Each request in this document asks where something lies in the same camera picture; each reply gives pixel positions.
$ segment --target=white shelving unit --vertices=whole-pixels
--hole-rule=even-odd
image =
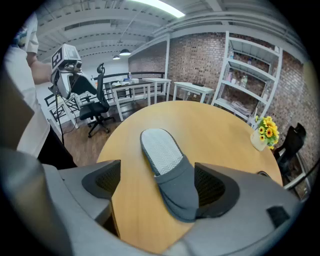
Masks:
[[[266,64],[269,65],[269,71],[265,72],[251,64],[245,63],[243,61],[235,60],[233,58],[228,57],[228,53],[230,51],[233,51],[234,53],[239,53],[243,55],[250,56],[251,58],[257,59],[259,61],[262,61]],[[241,112],[237,111],[234,109],[231,105],[231,102],[228,102],[226,99],[222,98],[222,93],[224,91],[225,86],[230,86],[233,87],[239,91],[242,91],[251,97],[254,97],[255,99],[258,100],[258,104],[255,109],[258,108],[260,104],[264,104],[264,109],[261,113],[261,116],[265,116],[270,103],[273,100],[273,97],[275,95],[279,77],[280,77],[280,72],[281,72],[281,67],[282,67],[282,56],[283,56],[283,49],[279,47],[279,51],[276,52],[272,49],[269,49],[263,45],[260,45],[255,42],[235,38],[235,37],[230,37],[229,36],[229,31],[226,31],[225,33],[225,47],[224,47],[224,58],[223,58],[223,63],[222,63],[222,69],[218,81],[217,88],[215,90],[215,94],[212,100],[211,105],[219,105],[227,110],[232,111],[234,114],[237,116],[248,120],[249,117],[242,114]],[[273,63],[277,60],[277,68],[274,72],[274,74],[271,74],[272,72],[272,65]],[[229,81],[226,81],[226,78],[228,76],[229,70],[238,70],[241,72],[246,73],[249,76],[252,76],[262,82],[264,82],[264,89],[262,91],[261,95],[257,95],[254,92],[240,86],[237,84],[233,84]],[[266,92],[267,87],[272,85],[272,90],[267,99],[263,98],[263,95]]]

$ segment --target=black cable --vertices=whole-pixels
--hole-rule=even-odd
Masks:
[[[58,111],[58,95],[55,96],[55,106],[56,106],[56,116],[59,122],[61,135],[62,135],[62,144],[65,145],[65,139],[64,139],[64,132],[62,131],[61,123],[60,123],[60,117],[59,117],[59,111]]]
[[[72,130],[67,131],[67,132],[65,132],[65,133],[64,133],[64,134],[68,134],[68,133],[71,133],[71,132],[75,129],[76,124],[77,124],[77,117],[76,117],[75,112],[72,112],[71,108],[67,105],[67,103],[66,103],[65,99],[64,99],[63,97],[61,97],[61,98],[63,99],[63,101],[64,101],[65,105],[69,108],[70,112],[74,115],[74,119],[75,119],[75,124],[74,124],[74,126],[73,126]]]
[[[320,163],[320,158],[318,159],[318,161],[314,164],[314,166],[308,171],[308,173],[302,178],[300,179],[296,184],[294,184],[291,188],[289,188],[289,190],[294,189],[296,186],[298,186],[301,182],[303,182],[317,167],[317,165]]]

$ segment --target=white desk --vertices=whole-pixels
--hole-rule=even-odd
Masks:
[[[194,93],[197,95],[202,95],[200,103],[204,103],[205,97],[208,94],[208,99],[206,101],[206,103],[208,104],[211,97],[215,93],[215,90],[211,88],[194,85],[191,82],[174,82],[173,101],[175,101],[177,97],[177,87],[180,87],[182,90],[184,90],[184,94],[183,94],[184,101],[186,100],[187,92]]]
[[[170,92],[170,79],[164,79],[164,78],[142,78],[142,80],[151,82],[154,84],[154,104],[157,103],[157,90],[158,90],[158,83],[163,83],[163,95],[166,95],[166,101],[169,100],[169,92]]]
[[[69,107],[68,107],[67,104],[66,104],[66,103],[70,102],[72,99],[75,99],[76,104],[77,104],[77,106],[78,106],[78,108],[79,108],[78,99],[77,99],[77,96],[75,95],[75,93],[71,94],[70,98],[69,98],[69,99],[66,99],[65,102],[64,102],[64,100],[59,96],[59,97],[57,98],[57,100],[58,100],[58,108],[59,108],[59,107],[62,107],[62,109],[63,109],[63,111],[65,112],[65,114],[67,115],[67,117],[68,117],[68,118],[70,119],[70,121],[73,123],[73,125],[75,126],[75,128],[78,129],[79,126],[78,126],[78,124],[77,124],[77,121],[75,120],[74,115],[71,113]],[[60,130],[60,127],[59,127],[59,125],[58,125],[58,123],[57,123],[57,121],[56,121],[55,115],[52,114],[52,112],[51,112],[51,111],[55,111],[56,109],[57,109],[56,103],[54,103],[54,104],[52,104],[52,106],[48,107],[48,111],[49,111],[49,113],[50,113],[50,115],[51,115],[51,120],[52,120],[54,126],[56,127],[57,131],[61,134],[61,130]]]
[[[127,84],[127,85],[118,85],[118,86],[111,85],[112,96],[115,101],[116,108],[118,109],[118,113],[119,113],[119,117],[120,117],[121,121],[123,121],[124,118],[121,113],[121,108],[120,108],[120,104],[119,104],[117,91],[132,89],[133,100],[135,100],[135,88],[143,88],[143,98],[145,98],[146,87],[147,87],[148,106],[150,106],[150,83],[149,82],[131,83],[131,84]]]

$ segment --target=gray slipper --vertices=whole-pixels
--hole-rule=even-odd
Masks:
[[[188,158],[164,129],[144,130],[140,143],[168,211],[182,222],[194,222],[199,197],[195,170]]]

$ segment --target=white vase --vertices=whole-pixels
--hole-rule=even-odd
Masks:
[[[258,129],[251,134],[250,140],[252,145],[259,151],[264,150],[268,143],[266,139],[264,141],[260,140],[260,133]]]

